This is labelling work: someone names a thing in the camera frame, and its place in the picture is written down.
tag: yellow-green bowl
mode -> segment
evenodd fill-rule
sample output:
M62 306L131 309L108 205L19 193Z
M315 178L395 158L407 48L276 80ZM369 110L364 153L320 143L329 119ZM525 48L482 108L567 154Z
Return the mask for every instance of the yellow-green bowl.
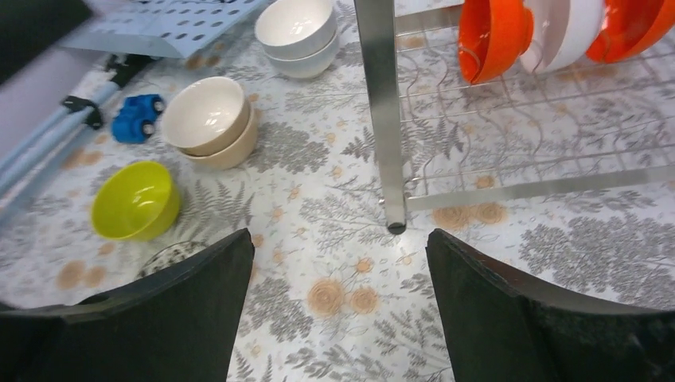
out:
M109 240L148 241L171 227L181 196L166 167L137 162L108 179L92 206L92 226Z

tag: black clip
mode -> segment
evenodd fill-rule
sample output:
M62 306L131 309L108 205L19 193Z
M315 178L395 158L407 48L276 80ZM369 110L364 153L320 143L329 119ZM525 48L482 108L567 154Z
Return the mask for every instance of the black clip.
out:
M101 114L101 110L99 110L99 105L95 104L90 99L69 95L61 104L67 107L71 113L77 113L78 111L84 110L86 107L92 107L94 111L87 115L84 123L94 130L99 130L103 127L103 115Z

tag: white bowl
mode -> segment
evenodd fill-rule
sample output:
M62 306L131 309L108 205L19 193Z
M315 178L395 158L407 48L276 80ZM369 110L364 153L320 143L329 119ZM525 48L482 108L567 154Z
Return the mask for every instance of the white bowl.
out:
M162 114L162 135L191 155L230 146L244 131L251 108L241 86L227 77L199 80L183 89Z
M325 47L338 30L331 0L278 0L256 21L256 38L268 56L294 60Z
M328 69L339 51L340 38L338 37L338 33L335 33L333 39L330 40L326 47L309 57L297 60L281 60L267 55L267 58L270 60L272 66L282 74L292 78L306 79L316 77Z
M525 0L534 15L533 42L521 56L528 72L564 68L597 38L605 17L604 0Z

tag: beige bowl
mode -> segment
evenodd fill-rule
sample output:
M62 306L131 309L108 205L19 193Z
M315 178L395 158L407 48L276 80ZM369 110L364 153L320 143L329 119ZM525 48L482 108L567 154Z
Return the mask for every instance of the beige bowl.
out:
M244 90L227 77L199 80L183 89L162 114L166 143L193 156L215 154L244 131L251 106Z
M206 157L195 157L180 151L181 154L192 162L220 170L238 166L248 158L248 155L251 155L258 142L258 116L256 115L256 111L252 110L250 116L251 118L248 119L244 132L230 147Z

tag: stacked bowls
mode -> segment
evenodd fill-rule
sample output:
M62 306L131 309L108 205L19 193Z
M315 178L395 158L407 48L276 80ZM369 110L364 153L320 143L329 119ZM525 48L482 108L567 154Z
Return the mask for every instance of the stacked bowls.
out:
M292 78L325 71L340 50L338 17L331 0L278 0L256 22L268 60Z
M191 84L162 115L162 134L184 157L218 169L239 165L258 141L256 113L244 90L227 77Z

